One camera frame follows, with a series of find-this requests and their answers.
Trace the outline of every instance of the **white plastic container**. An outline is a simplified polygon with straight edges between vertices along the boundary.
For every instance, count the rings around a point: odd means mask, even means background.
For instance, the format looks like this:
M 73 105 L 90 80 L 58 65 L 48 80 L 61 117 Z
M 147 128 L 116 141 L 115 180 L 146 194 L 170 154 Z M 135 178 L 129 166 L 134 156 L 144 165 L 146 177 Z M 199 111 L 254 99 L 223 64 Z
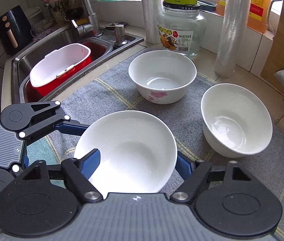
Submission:
M 32 68 L 29 78 L 42 96 L 47 95 L 79 70 L 92 62 L 90 48 L 73 43 L 47 54 Z

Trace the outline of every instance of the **gray mat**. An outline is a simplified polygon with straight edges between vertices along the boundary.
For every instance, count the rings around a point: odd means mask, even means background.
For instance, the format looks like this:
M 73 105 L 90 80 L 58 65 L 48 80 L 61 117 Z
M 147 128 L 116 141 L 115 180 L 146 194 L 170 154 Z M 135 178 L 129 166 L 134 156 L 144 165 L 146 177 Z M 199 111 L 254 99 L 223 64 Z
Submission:
M 120 110 L 136 109 L 151 113 L 171 129 L 178 149 L 189 158 L 210 160 L 215 164 L 226 164 L 229 159 L 214 152 L 204 138 L 200 102 L 204 92 L 214 81 L 198 74 L 191 88 L 181 100 L 169 105 L 151 103 L 140 96 L 128 75 L 130 62 L 145 49 L 119 63 L 86 86 L 75 91 L 62 102 L 64 111 L 72 119 L 92 124 L 97 119 Z M 54 163 L 73 157 L 79 137 L 53 132 L 28 147 L 30 161 L 45 159 L 41 154 L 49 149 L 48 156 Z M 274 127 L 270 145 L 260 154 L 238 159 L 265 184 L 282 202 L 283 216 L 276 236 L 284 240 L 284 132 Z M 174 171 L 162 192 L 171 194 L 183 182 Z

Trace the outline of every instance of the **white bowl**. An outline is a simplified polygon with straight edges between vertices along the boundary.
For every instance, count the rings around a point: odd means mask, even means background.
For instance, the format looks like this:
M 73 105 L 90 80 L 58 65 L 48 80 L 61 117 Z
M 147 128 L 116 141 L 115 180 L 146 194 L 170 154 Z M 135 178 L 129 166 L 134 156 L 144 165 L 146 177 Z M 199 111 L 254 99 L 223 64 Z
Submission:
M 119 111 L 95 121 L 81 136 L 74 157 L 93 148 L 100 150 L 101 163 L 89 181 L 104 198 L 109 192 L 159 192 L 177 161 L 168 126 L 142 111 Z
M 169 104 L 186 94 L 195 80 L 196 67 L 182 54 L 151 51 L 136 57 L 128 73 L 145 99 L 157 104 Z
M 238 158 L 263 151 L 272 137 L 267 108 L 251 91 L 234 84 L 209 88 L 201 100 L 203 133 L 219 154 Z

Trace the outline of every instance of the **glass jar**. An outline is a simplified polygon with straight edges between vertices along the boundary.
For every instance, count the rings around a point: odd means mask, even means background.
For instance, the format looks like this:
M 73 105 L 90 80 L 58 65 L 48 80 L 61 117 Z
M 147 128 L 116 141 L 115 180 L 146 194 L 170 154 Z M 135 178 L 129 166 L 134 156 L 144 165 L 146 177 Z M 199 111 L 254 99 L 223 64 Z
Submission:
M 207 27 L 197 0 L 164 0 L 157 17 L 163 47 L 188 57 L 196 55 Z

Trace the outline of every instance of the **kitchen sink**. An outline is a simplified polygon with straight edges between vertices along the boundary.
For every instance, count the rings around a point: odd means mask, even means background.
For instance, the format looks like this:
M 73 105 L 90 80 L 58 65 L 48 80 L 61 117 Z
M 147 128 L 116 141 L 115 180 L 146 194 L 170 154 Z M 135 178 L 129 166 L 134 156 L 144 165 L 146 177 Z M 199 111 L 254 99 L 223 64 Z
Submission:
M 76 82 L 79 78 L 83 77 L 103 62 L 106 62 L 115 55 L 144 40 L 139 36 L 125 34 L 125 38 L 128 43 L 122 47 L 115 47 L 114 42 L 116 38 L 114 31 L 104 28 L 101 29 L 103 34 L 98 38 L 82 38 L 78 35 L 77 30 L 75 30 L 71 25 L 66 25 L 49 34 L 37 43 L 29 45 L 22 52 L 19 52 L 19 54 L 12 60 L 12 103 L 52 100 L 72 83 Z M 30 71 L 45 57 L 45 55 L 53 50 L 60 49 L 61 47 L 72 43 L 81 43 L 89 47 L 91 49 L 92 62 L 82 70 L 75 73 L 48 95 L 41 97 L 30 84 Z

